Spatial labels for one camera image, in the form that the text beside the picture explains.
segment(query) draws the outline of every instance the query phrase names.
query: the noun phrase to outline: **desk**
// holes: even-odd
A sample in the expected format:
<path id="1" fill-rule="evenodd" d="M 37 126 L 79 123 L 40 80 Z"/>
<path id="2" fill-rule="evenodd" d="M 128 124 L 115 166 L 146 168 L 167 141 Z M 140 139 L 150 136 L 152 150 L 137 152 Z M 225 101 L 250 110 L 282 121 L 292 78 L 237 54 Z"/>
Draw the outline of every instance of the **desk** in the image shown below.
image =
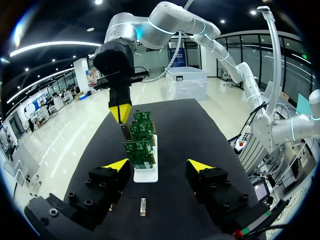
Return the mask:
<path id="1" fill-rule="evenodd" d="M 133 106 L 128 123 L 137 109 L 151 111 L 158 135 L 158 182 L 135 183 L 131 176 L 115 206 L 94 230 L 98 239 L 198 240 L 220 233 L 205 206 L 199 204 L 186 178 L 187 159 L 221 166 L 228 179 L 243 193 L 249 204 L 258 203 L 234 150 L 215 122 L 194 99 L 164 101 Z M 88 171 L 127 158 L 120 126 L 108 114 L 86 147 L 69 183 L 77 190 Z M 140 198 L 146 198 L 146 216 L 140 216 Z"/>

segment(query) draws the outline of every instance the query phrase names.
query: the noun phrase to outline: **sign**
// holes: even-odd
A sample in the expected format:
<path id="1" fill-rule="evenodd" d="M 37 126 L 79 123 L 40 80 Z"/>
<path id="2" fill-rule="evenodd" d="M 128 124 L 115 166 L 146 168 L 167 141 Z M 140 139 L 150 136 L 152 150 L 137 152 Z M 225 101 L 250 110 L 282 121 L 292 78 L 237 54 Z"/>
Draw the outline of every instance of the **sign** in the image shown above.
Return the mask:
<path id="1" fill-rule="evenodd" d="M 170 49 L 170 58 L 172 59 L 174 53 L 175 53 L 174 48 Z M 172 67 L 185 67 L 186 66 L 186 57 L 185 57 L 185 49 L 184 48 L 179 48 L 178 53 L 174 59 L 174 62 L 172 64 Z"/>

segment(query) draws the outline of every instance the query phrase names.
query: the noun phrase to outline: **ceiling light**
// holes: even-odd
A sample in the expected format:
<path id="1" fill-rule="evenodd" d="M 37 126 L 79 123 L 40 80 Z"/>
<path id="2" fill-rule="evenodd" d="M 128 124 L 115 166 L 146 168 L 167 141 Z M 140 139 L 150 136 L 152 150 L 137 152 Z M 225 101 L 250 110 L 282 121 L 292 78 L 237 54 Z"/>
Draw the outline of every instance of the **ceiling light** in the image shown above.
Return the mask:
<path id="1" fill-rule="evenodd" d="M 58 71 L 58 72 L 53 73 L 53 74 L 51 74 L 51 75 L 49 75 L 49 76 L 46 76 L 46 77 L 44 77 L 44 78 L 41 78 L 41 79 L 38 80 L 38 81 L 35 81 L 34 83 L 30 84 L 29 86 L 26 86 L 24 89 L 20 90 L 20 91 L 17 92 L 15 95 L 13 95 L 6 103 L 7 103 L 7 104 L 10 103 L 13 99 L 15 99 L 17 96 L 19 96 L 20 94 L 22 94 L 24 91 L 26 91 L 26 90 L 28 90 L 29 88 L 31 88 L 32 86 L 34 86 L 34 85 L 42 82 L 43 80 L 49 79 L 49 78 L 51 78 L 51 77 L 53 77 L 53 76 L 56 76 L 56 75 L 65 73 L 65 72 L 70 71 L 70 70 L 73 70 L 73 69 L 74 69 L 74 68 L 72 67 L 72 68 L 68 68 L 68 69 L 66 69 L 66 70 Z"/>
<path id="2" fill-rule="evenodd" d="M 29 46 L 25 46 L 22 48 L 19 48 L 13 52 L 10 53 L 10 57 L 13 57 L 15 55 L 21 54 L 25 51 L 29 51 L 31 49 L 46 47 L 46 46 L 54 46 L 54 45 L 87 45 L 87 46 L 95 46 L 100 47 L 100 43 L 93 43 L 93 42 L 85 42 L 85 41 L 48 41 L 48 42 L 41 42 Z"/>

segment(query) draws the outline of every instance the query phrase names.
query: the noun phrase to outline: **green circuit board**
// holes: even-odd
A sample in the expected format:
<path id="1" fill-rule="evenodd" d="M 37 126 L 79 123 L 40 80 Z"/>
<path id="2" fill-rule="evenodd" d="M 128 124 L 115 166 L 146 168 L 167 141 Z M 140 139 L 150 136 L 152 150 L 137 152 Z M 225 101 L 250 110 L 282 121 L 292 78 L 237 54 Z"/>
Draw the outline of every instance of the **green circuit board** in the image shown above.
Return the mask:
<path id="1" fill-rule="evenodd" d="M 143 124 L 143 123 L 152 122 L 150 115 L 151 115 L 150 111 L 143 111 L 143 112 L 134 113 L 133 117 L 137 124 Z"/>
<path id="2" fill-rule="evenodd" d="M 153 147 L 155 145 L 155 139 L 153 134 L 156 133 L 155 123 L 135 123 L 129 126 L 133 141 L 148 141 Z"/>
<path id="3" fill-rule="evenodd" d="M 136 169 L 152 169 L 155 157 L 148 141 L 136 141 L 123 143 L 129 160 Z"/>

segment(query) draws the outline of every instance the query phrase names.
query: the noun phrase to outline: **white box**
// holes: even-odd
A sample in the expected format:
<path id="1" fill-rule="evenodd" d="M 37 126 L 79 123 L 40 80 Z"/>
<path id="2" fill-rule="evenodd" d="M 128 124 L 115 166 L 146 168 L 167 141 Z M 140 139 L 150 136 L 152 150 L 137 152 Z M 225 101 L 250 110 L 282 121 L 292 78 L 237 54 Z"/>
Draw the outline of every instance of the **white box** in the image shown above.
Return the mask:
<path id="1" fill-rule="evenodd" d="M 182 66 L 172 67 L 165 77 L 165 97 L 167 100 L 207 98 L 208 72 Z"/>

